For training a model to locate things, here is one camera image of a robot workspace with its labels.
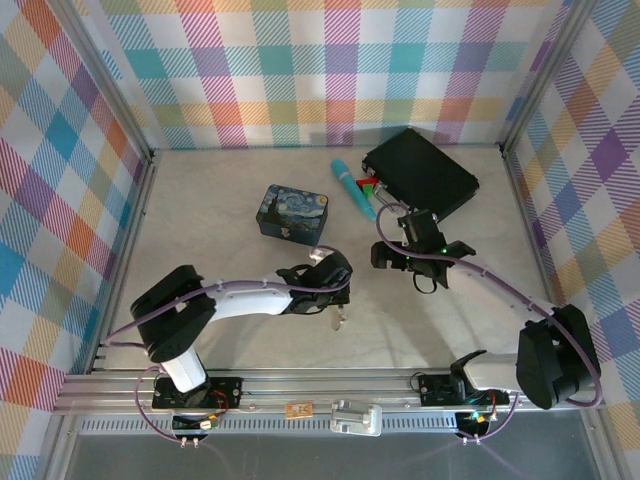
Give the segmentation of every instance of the black box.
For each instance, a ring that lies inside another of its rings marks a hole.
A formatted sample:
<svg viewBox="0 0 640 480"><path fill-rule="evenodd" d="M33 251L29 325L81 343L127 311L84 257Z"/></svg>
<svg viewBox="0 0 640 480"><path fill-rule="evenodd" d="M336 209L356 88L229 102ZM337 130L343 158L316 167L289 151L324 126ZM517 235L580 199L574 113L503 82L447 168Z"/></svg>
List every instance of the black box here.
<svg viewBox="0 0 640 480"><path fill-rule="evenodd" d="M473 197L478 179L410 128L371 150L362 169L387 192L442 220Z"/></svg>
<svg viewBox="0 0 640 480"><path fill-rule="evenodd" d="M260 233L315 247L327 221L328 203L325 195L271 185L256 214Z"/></svg>

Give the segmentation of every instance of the green object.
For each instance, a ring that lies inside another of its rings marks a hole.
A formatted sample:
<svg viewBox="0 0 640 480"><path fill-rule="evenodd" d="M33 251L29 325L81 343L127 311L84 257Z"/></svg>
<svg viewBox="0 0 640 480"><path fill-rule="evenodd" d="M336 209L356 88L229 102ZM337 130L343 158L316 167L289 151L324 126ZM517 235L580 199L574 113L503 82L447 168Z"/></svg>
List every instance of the green object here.
<svg viewBox="0 0 640 480"><path fill-rule="evenodd" d="M372 184L363 185L362 193L364 193L364 198L369 198L371 195L373 195L373 185Z"/></svg>

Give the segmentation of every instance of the black case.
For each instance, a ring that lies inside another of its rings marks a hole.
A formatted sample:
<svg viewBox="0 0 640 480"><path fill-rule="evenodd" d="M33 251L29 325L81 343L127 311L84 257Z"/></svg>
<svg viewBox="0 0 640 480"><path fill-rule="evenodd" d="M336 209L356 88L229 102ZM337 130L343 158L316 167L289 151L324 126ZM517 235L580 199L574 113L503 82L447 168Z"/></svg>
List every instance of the black case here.
<svg viewBox="0 0 640 480"><path fill-rule="evenodd" d="M408 128L371 150L362 169L394 198L442 220L473 197L478 179Z"/></svg>

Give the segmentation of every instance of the plaid fabric backdrop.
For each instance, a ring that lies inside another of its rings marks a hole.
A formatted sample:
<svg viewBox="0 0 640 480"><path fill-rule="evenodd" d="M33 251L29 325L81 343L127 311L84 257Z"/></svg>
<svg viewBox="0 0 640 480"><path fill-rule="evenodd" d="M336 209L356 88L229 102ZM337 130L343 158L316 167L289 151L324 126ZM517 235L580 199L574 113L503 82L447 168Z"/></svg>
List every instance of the plaid fabric backdrop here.
<svg viewBox="0 0 640 480"><path fill-rule="evenodd" d="M0 479L31 478L142 163L44 0L0 0Z"/></svg>
<svg viewBox="0 0 640 480"><path fill-rule="evenodd" d="M369 145L407 125L493 144L560 3L74 1L164 148Z"/></svg>
<svg viewBox="0 0 640 480"><path fill-rule="evenodd" d="M547 273L584 309L640 478L640 2L602 0L517 147Z"/></svg>
<svg viewBox="0 0 640 480"><path fill-rule="evenodd" d="M527 98L527 95L531 91L531 88L535 84L535 81L538 77L538 73L540 72L540 68L546 63L547 57L552 51L553 42L555 42L558 33L562 30L564 26L564 22L567 20L569 16L569 12L571 11L571 7L576 3L576 0L563 0L562 6L558 10L556 17L551 24L551 27L547 31L547 34L540 46L540 50L536 54L535 59L531 63L529 67L529 71L527 72L524 80L520 84L520 88L518 90L518 94L516 95L515 100L511 104L511 108L509 109L509 113L507 114L507 118L502 125L502 129L500 130L500 134L498 135L497 142L503 143L511 131L513 127L513 123L518 118L518 115L522 109L522 104Z"/></svg>

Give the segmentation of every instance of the small orange label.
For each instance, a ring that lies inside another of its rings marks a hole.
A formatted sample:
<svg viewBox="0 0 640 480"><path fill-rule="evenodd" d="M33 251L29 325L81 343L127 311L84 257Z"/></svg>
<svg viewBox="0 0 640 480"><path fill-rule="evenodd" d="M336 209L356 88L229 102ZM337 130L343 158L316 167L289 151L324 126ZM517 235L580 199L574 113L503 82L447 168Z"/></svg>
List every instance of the small orange label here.
<svg viewBox="0 0 640 480"><path fill-rule="evenodd" d="M288 420L313 417L313 403L289 403L284 409Z"/></svg>

